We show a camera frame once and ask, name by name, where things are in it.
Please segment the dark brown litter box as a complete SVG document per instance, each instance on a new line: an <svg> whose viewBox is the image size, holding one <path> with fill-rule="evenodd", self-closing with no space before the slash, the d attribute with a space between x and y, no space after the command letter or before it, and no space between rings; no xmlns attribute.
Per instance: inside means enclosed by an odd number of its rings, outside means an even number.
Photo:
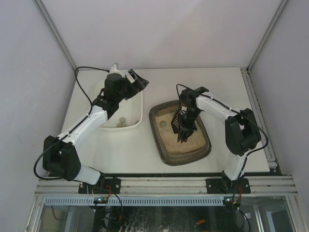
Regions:
<svg viewBox="0 0 309 232"><path fill-rule="evenodd" d="M207 157L211 152L211 142L200 117L195 121L197 131L187 142L178 143L177 134L173 133L171 121L179 102L168 101L154 106L149 112L149 121L154 141L163 163L169 166L185 165ZM160 127L161 121L166 127Z"/></svg>

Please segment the black litter scoop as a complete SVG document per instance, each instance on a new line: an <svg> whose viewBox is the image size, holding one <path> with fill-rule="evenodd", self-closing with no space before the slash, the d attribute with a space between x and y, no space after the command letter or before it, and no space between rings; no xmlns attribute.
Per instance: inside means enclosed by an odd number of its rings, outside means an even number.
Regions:
<svg viewBox="0 0 309 232"><path fill-rule="evenodd" d="M171 126L174 134L179 134L182 131L184 126L182 110L179 109L175 112L171 121Z"/></svg>

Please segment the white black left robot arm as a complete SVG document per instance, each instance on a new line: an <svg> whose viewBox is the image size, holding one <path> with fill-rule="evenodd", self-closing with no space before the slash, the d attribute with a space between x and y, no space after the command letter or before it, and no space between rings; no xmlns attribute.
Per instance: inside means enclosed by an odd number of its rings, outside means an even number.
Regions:
<svg viewBox="0 0 309 232"><path fill-rule="evenodd" d="M58 136L45 138L39 159L42 160L43 169L54 175L53 180L64 179L90 185L103 181L102 172L82 165L78 149L100 125L115 114L123 100L135 97L149 85L149 81L133 69L128 70L128 75L132 80L115 66L111 67L104 80L104 87L90 101L90 109L85 116Z"/></svg>

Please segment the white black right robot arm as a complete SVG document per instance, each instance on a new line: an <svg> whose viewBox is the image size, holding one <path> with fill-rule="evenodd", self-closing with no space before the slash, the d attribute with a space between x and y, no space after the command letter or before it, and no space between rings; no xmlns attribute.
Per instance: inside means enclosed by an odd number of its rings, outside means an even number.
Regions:
<svg viewBox="0 0 309 232"><path fill-rule="evenodd" d="M258 151L263 130L257 125L254 113L246 108L239 110L214 97L205 87L184 87L177 91L179 107L171 122L177 141L184 143L197 131L195 121L201 112L219 119L225 127L225 144L230 152L223 177L236 181L243 177L248 156Z"/></svg>

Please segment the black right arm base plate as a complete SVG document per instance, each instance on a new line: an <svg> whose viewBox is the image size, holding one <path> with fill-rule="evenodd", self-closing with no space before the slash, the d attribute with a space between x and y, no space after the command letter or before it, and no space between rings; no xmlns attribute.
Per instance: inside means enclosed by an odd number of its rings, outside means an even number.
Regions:
<svg viewBox="0 0 309 232"><path fill-rule="evenodd" d="M206 188L208 194L232 194L242 193L250 194L251 188L249 180L247 178L241 178L239 180L230 181L229 179L223 178L207 178Z"/></svg>

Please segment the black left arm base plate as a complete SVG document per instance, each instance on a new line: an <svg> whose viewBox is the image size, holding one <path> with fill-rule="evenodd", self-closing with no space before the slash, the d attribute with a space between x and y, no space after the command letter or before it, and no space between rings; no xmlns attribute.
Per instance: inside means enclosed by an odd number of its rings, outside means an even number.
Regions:
<svg viewBox="0 0 309 232"><path fill-rule="evenodd" d="M121 189L121 179L113 177L113 178L105 178L104 180L100 180L95 185L90 185L82 182L79 185L78 193L79 194L108 194L108 193L116 193L119 194Z"/></svg>

